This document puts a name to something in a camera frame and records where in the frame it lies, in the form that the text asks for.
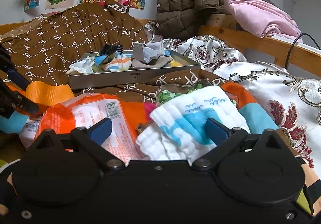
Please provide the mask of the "white blue muslin cloth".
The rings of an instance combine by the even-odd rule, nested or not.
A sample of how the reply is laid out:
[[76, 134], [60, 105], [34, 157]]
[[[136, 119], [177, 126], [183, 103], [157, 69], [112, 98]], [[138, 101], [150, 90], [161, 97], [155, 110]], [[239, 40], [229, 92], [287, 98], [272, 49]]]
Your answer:
[[138, 136], [136, 144], [150, 160], [194, 162], [218, 143], [205, 132], [209, 118], [228, 127], [249, 132], [245, 118], [219, 86], [207, 86], [178, 96], [150, 114], [152, 123]]

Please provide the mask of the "dark striped sock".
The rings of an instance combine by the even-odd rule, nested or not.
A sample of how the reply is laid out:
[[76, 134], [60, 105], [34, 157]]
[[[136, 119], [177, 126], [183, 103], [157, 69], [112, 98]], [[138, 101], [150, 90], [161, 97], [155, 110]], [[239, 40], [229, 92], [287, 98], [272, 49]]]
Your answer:
[[109, 56], [115, 52], [119, 52], [119, 53], [123, 53], [124, 52], [124, 48], [122, 45], [120, 44], [105, 44], [99, 51], [99, 56], [102, 56], [102, 55], [106, 55], [106, 56]]

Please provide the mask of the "grey-brown drawstring pouch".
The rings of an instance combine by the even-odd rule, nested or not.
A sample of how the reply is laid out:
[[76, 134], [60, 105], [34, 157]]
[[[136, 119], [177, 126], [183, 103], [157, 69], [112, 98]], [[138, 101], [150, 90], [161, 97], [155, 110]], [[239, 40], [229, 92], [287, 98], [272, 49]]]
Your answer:
[[143, 70], [143, 69], [169, 67], [172, 60], [173, 59], [169, 56], [160, 56], [157, 59], [152, 59], [149, 63], [144, 63], [140, 60], [132, 59], [131, 69]]

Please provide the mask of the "light grey cloth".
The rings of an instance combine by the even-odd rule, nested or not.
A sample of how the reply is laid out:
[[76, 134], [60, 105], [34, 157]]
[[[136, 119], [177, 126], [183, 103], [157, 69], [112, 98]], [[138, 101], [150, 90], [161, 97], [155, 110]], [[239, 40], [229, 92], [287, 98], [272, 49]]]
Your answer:
[[163, 46], [163, 42], [133, 43], [132, 59], [148, 64], [161, 56], [171, 56], [170, 50]]

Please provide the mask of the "orange plastic bag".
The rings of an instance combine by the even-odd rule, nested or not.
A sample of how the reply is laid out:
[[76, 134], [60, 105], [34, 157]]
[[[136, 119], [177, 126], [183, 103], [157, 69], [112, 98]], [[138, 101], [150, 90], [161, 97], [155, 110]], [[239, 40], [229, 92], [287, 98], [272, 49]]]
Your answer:
[[36, 103], [39, 106], [37, 115], [44, 113], [49, 107], [75, 97], [69, 85], [51, 86], [41, 81], [33, 81], [25, 91], [11, 83], [6, 85]]

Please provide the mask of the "orange tissue pack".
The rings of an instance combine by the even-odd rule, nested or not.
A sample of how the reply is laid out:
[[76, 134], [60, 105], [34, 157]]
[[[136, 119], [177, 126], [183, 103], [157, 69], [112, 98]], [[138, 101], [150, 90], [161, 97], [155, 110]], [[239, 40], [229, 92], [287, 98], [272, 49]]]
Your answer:
[[148, 115], [146, 104], [86, 93], [47, 109], [35, 136], [45, 129], [68, 134], [73, 129], [86, 128], [92, 141], [128, 164], [146, 157], [135, 142], [137, 127], [147, 123]]

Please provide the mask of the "brown PF patterned quilt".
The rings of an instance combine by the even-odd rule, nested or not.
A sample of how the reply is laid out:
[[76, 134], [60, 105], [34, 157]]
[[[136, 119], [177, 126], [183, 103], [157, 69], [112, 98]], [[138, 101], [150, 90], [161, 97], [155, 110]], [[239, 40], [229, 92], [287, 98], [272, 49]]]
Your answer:
[[1, 36], [1, 43], [17, 70], [30, 82], [23, 95], [45, 106], [84, 92], [114, 95], [125, 102], [151, 103], [161, 85], [191, 86], [201, 79], [228, 89], [223, 79], [201, 70], [161, 72], [141, 84], [122, 83], [122, 76], [117, 74], [112, 87], [70, 89], [67, 70], [82, 55], [97, 52], [105, 45], [131, 49], [134, 42], [147, 42], [144, 28], [140, 21], [121, 12], [116, 3], [110, 7], [82, 3], [52, 16], [39, 16], [23, 27], [20, 34]]

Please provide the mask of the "colourful striped blanket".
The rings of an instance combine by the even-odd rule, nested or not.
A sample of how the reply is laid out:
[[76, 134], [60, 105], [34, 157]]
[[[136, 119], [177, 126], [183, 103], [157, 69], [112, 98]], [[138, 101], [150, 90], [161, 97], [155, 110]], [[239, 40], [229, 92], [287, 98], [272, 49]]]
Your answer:
[[1, 222], [320, 223], [320, 179], [244, 88], [223, 91], [250, 131], [212, 169], [146, 156], [101, 170], [70, 133], [45, 129], [1, 169]]

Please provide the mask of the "grey tray with drawing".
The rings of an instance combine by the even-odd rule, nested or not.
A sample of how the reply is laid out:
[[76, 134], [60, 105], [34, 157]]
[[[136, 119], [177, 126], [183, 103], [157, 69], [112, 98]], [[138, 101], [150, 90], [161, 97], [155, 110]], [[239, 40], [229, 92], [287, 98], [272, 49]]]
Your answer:
[[172, 50], [170, 54], [172, 59], [180, 64], [179, 66], [127, 70], [120, 72], [103, 72], [96, 74], [69, 75], [69, 84], [71, 89], [79, 90], [86, 88], [100, 88], [132, 83], [143, 83], [157, 76], [161, 76], [162, 74], [201, 68], [201, 65], [198, 62], [180, 53]]

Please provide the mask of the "white floral satin quilt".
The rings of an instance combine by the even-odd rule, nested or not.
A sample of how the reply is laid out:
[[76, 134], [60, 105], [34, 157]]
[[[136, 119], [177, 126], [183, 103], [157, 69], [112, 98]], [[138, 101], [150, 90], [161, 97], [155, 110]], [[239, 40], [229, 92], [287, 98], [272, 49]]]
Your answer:
[[155, 28], [152, 21], [144, 26], [152, 49], [173, 50], [196, 61], [218, 76], [212, 81], [215, 85], [231, 81], [243, 86], [285, 133], [291, 147], [320, 173], [320, 80], [291, 75], [272, 63], [249, 62], [212, 35], [163, 39]]

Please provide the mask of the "green pattern plastic bag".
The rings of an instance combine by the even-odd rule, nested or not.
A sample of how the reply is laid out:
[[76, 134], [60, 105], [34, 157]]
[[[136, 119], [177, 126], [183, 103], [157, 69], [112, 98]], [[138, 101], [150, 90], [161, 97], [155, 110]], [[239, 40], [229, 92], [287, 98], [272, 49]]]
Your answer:
[[156, 107], [184, 94], [192, 93], [213, 84], [206, 79], [197, 80], [192, 85], [166, 84], [161, 85], [156, 92]]

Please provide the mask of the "pink folded blanket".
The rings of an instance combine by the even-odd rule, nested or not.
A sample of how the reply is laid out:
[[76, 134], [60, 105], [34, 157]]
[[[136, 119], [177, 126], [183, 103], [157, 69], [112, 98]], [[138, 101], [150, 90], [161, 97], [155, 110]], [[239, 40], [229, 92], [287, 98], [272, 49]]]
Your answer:
[[244, 30], [257, 37], [277, 35], [294, 40], [301, 34], [287, 12], [266, 1], [224, 0], [224, 7]]

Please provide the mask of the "wooden bed frame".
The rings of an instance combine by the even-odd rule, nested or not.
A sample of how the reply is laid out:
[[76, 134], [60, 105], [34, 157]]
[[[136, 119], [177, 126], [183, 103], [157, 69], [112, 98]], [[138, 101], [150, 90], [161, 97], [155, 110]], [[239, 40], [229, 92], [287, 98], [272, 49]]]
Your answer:
[[[30, 81], [50, 85], [68, 83], [69, 65], [105, 44], [120, 44], [132, 49], [134, 42], [147, 42], [146, 21], [127, 13], [73, 7], [55, 14], [43, 14], [32, 21], [11, 25], [1, 34], [1, 45], [9, 52], [17, 70]], [[290, 50], [290, 44], [272, 37], [258, 38], [245, 31], [203, 25], [198, 36], [212, 35], [237, 50], [250, 48], [278, 59], [286, 59], [315, 75], [320, 75], [320, 55], [303, 47]]]

